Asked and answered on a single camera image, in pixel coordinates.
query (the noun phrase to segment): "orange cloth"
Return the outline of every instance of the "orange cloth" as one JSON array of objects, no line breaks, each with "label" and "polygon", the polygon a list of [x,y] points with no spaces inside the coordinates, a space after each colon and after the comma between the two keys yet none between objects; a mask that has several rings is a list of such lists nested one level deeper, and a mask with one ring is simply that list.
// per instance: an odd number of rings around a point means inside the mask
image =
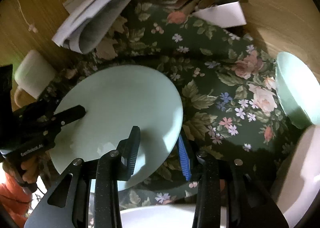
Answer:
[{"label": "orange cloth", "polygon": [[30,202],[32,194],[25,194],[22,187],[18,185],[14,177],[10,176],[7,173],[5,173],[5,177],[6,182],[4,184],[0,184],[0,202],[3,204],[4,208],[10,214],[15,223],[20,228],[23,228],[27,220],[24,215],[29,208],[29,204],[19,203],[14,200],[20,202]]}]

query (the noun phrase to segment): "white mug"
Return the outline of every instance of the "white mug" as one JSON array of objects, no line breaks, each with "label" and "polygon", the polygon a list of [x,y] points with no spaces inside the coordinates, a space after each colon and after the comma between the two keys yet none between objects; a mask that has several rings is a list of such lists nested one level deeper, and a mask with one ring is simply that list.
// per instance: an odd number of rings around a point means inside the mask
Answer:
[{"label": "white mug", "polygon": [[18,87],[14,93],[14,102],[18,107],[22,90],[37,99],[56,75],[56,70],[36,50],[28,52],[19,65],[14,79]]}]

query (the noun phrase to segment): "light green bowl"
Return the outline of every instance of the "light green bowl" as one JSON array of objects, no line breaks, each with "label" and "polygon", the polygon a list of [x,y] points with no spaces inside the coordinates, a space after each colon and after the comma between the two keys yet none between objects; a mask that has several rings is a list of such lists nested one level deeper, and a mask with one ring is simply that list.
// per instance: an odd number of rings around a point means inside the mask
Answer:
[{"label": "light green bowl", "polygon": [[277,56],[276,92],[293,125],[304,129],[320,124],[320,84],[299,58],[288,52]]}]

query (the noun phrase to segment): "wooden surface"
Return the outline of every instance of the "wooden surface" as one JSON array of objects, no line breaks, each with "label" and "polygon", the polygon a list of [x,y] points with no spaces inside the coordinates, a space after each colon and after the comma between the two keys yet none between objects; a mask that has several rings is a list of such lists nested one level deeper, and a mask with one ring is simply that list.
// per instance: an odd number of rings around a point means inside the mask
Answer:
[{"label": "wooden surface", "polygon": [[[58,47],[51,40],[68,17],[62,5],[66,0],[19,1],[27,21],[34,23],[39,32],[28,31],[16,0],[3,0],[0,3],[0,65],[13,64],[15,70],[28,51],[36,49],[56,70],[69,66],[77,54]],[[32,97],[24,94],[22,102],[29,103],[32,100]]]},{"label": "wooden surface", "polygon": [[320,81],[320,13],[312,0],[249,0],[246,28],[272,56],[293,53]]},{"label": "wooden surface", "polygon": [[[62,6],[64,1],[20,0],[27,21],[39,30],[35,34],[28,31],[16,0],[3,0],[0,65],[13,63],[15,70],[28,51],[36,49],[56,70],[69,66],[78,54],[58,47],[51,40],[68,16]],[[279,51],[295,54],[320,80],[320,13],[312,0],[249,0],[242,6],[248,22],[246,27],[256,44],[273,56]],[[32,100],[27,95],[24,99],[26,103]]]}]

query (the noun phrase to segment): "green floral tablecloth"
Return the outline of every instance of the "green floral tablecloth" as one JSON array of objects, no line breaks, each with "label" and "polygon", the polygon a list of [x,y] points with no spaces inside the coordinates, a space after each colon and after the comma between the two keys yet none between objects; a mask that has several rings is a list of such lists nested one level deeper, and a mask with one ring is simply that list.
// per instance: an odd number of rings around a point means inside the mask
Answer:
[{"label": "green floral tablecloth", "polygon": [[[241,159],[270,187],[301,131],[285,116],[275,91],[275,61],[225,29],[189,16],[174,19],[150,3],[131,2],[96,50],[79,54],[42,94],[59,102],[96,71],[140,64],[164,73],[183,102],[188,138],[218,159]],[[194,200],[197,183],[185,181],[174,148],[142,183],[119,192],[121,209]]]}]

